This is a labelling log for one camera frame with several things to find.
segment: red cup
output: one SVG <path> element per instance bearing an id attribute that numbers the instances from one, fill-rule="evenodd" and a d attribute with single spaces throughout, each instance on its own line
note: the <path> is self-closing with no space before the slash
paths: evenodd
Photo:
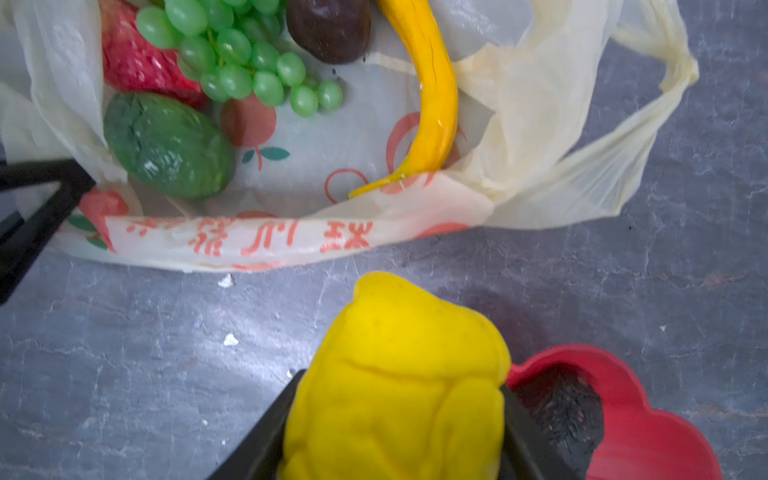
<path id="1" fill-rule="evenodd" d="M 676 415 L 653 410 L 634 372 L 604 350 L 556 346 L 513 365 L 507 385 L 524 385 L 552 366 L 573 369 L 603 400 L 605 438 L 592 457 L 588 480 L 722 480 L 704 435 Z"/>

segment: yellow pepper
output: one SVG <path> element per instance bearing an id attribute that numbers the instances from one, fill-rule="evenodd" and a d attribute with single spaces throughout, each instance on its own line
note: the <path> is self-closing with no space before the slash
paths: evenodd
<path id="1" fill-rule="evenodd" d="M 422 85 L 419 131 L 400 167 L 387 178 L 349 196 L 399 182 L 409 175 L 440 170 L 456 136 L 458 87 L 453 66 L 427 0 L 376 0 L 405 44 Z"/>
<path id="2" fill-rule="evenodd" d="M 492 480 L 511 366 L 484 316 L 370 273 L 288 416 L 282 480 Z"/>

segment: strawberry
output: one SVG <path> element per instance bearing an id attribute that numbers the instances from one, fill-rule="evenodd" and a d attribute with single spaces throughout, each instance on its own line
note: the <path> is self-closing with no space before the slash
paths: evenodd
<path id="1" fill-rule="evenodd" d="M 160 50 L 136 28 L 138 9 L 124 0 L 100 0 L 104 79 L 119 91 L 152 91 L 202 108 L 200 84 L 181 73 L 175 50 Z"/>

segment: white plastic bag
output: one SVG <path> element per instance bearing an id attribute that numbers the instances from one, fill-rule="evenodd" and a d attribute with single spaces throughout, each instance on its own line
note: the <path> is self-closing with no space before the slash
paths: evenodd
<path id="1" fill-rule="evenodd" d="M 0 12 L 8 3 L 32 82 L 28 96 L 0 86 L 9 161 L 69 152 L 100 184 L 88 200 L 105 214 L 99 232 L 76 215 L 55 245 L 169 269 L 265 270 L 477 225 L 542 229 L 617 215 L 658 129 L 698 77 L 674 0 L 432 2 L 449 52 L 462 58 L 458 161 L 341 201 L 392 171 L 418 124 L 413 68 L 377 16 L 364 62 L 332 70 L 305 57 L 321 78 L 342 78 L 344 108 L 312 120 L 287 107 L 259 113 L 253 121 L 272 130 L 238 145 L 233 183 L 205 202 L 171 200 L 168 213 L 155 207 L 156 194 L 127 182 L 104 144 L 98 0 L 0 0 Z M 564 158 L 581 136 L 610 37 L 665 62 L 663 93 Z M 9 72 L 2 65 L 10 84 Z M 34 210 L 45 197 L 38 193 L 19 198 L 22 211 Z"/>

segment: red chinese characters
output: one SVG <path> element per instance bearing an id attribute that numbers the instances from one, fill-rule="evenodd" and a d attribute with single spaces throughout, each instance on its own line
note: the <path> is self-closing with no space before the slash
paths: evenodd
<path id="1" fill-rule="evenodd" d="M 190 240 L 189 246 L 195 253 L 204 251 L 206 255 L 221 257 L 221 247 L 229 237 L 227 228 L 235 223 L 234 218 L 205 218 L 197 224 L 197 235 Z"/>
<path id="2" fill-rule="evenodd" d="M 328 230 L 323 234 L 325 238 L 331 239 L 331 241 L 325 242 L 320 247 L 321 253 L 326 253 L 333 250 L 355 250 L 360 248 L 370 247 L 370 243 L 366 240 L 365 235 L 371 233 L 373 230 L 373 222 L 368 223 L 355 223 L 349 224 L 343 222 L 330 221 L 328 222 Z M 348 237 L 344 234 L 344 230 L 349 231 L 352 234 Z"/>
<path id="3" fill-rule="evenodd" d="M 269 250 L 272 246 L 272 235 L 274 234 L 275 230 L 277 230 L 279 233 L 285 233 L 287 229 L 286 246 L 291 247 L 293 245 L 293 237 L 296 235 L 296 228 L 298 226 L 298 220 L 291 222 L 289 227 L 286 226 L 286 222 L 282 221 L 271 220 L 264 222 L 259 226 L 259 230 L 256 232 L 256 239 L 253 241 L 253 244 L 248 248 L 243 248 L 240 251 L 240 255 L 248 257 L 249 255 L 253 255 L 259 251 L 260 248 Z"/>
<path id="4" fill-rule="evenodd" d="M 147 217 L 141 220 L 131 221 L 131 225 L 125 229 L 128 233 L 138 231 L 139 237 L 145 237 L 149 230 L 157 230 L 162 228 L 163 230 L 170 230 L 178 227 L 188 220 L 186 218 L 163 218 L 163 217 Z"/>

